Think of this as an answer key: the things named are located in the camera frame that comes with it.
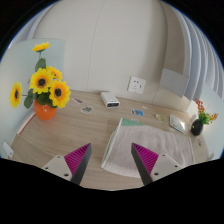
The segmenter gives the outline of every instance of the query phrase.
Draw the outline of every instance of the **notebook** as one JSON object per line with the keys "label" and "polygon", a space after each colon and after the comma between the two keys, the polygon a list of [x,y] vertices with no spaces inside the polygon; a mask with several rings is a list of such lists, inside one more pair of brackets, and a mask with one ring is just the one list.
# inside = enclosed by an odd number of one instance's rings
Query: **notebook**
{"label": "notebook", "polygon": [[170,115],[170,126],[184,134],[185,123],[173,114]]}

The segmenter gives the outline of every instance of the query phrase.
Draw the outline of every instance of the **router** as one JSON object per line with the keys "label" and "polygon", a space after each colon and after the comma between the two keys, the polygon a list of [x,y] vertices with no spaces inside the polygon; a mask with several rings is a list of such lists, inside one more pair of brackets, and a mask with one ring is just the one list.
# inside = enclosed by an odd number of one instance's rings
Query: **router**
{"label": "router", "polygon": [[118,107],[120,105],[120,102],[112,92],[101,92],[100,96],[107,108]]}

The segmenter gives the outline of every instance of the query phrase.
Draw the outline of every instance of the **flower center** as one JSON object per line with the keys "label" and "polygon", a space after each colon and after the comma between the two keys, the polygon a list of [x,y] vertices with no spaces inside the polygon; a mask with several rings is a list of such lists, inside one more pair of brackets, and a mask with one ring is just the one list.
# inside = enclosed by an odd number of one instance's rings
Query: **flower center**
{"label": "flower center", "polygon": [[43,87],[43,86],[45,85],[45,83],[46,83],[46,80],[45,80],[45,79],[40,79],[40,80],[38,80],[38,85],[39,85],[40,87]]}
{"label": "flower center", "polygon": [[54,92],[57,97],[61,96],[61,89],[56,89]]}
{"label": "flower center", "polygon": [[19,97],[19,92],[18,92],[18,90],[16,90],[16,92],[15,92],[15,98],[17,99]]}

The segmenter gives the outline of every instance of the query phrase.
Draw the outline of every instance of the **black pot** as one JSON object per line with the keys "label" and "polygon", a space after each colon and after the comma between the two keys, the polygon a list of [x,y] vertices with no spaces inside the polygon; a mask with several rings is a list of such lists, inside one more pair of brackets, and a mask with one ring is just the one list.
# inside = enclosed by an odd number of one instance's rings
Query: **black pot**
{"label": "black pot", "polygon": [[195,120],[191,125],[192,134],[198,136],[201,134],[202,130],[203,130],[203,124],[199,121],[199,119]]}

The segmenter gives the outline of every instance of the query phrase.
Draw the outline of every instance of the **orange vase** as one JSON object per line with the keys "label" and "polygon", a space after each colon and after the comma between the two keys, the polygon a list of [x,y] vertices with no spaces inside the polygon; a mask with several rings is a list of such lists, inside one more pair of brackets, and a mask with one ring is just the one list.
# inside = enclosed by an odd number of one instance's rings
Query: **orange vase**
{"label": "orange vase", "polygon": [[40,105],[35,99],[33,101],[33,110],[37,117],[41,120],[50,120],[52,117],[54,117],[57,108],[51,108],[48,104]]}

